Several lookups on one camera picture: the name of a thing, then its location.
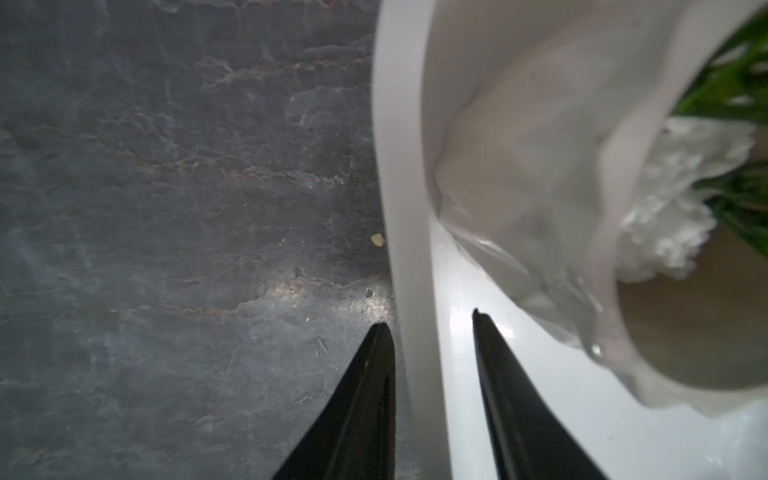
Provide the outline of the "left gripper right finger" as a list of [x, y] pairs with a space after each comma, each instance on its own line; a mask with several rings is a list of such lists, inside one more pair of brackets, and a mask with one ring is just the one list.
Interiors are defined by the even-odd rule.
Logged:
[[546, 406], [492, 318], [474, 310], [480, 389], [500, 479], [603, 479]]

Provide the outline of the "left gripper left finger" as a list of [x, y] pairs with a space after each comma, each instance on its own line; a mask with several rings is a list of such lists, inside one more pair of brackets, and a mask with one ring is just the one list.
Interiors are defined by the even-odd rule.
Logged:
[[395, 348], [373, 324], [327, 405], [275, 473], [276, 479], [392, 479]]

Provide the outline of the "white plastic storage tray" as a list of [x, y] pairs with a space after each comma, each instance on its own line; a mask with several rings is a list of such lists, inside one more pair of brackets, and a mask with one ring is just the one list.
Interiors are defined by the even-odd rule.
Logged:
[[767, 408], [710, 419], [641, 406], [607, 370], [553, 340], [465, 255], [436, 215], [433, 170], [451, 118], [494, 70], [591, 1], [385, 1], [373, 125], [399, 331], [428, 479], [497, 475], [471, 315], [489, 313], [553, 413], [612, 479], [759, 479]]

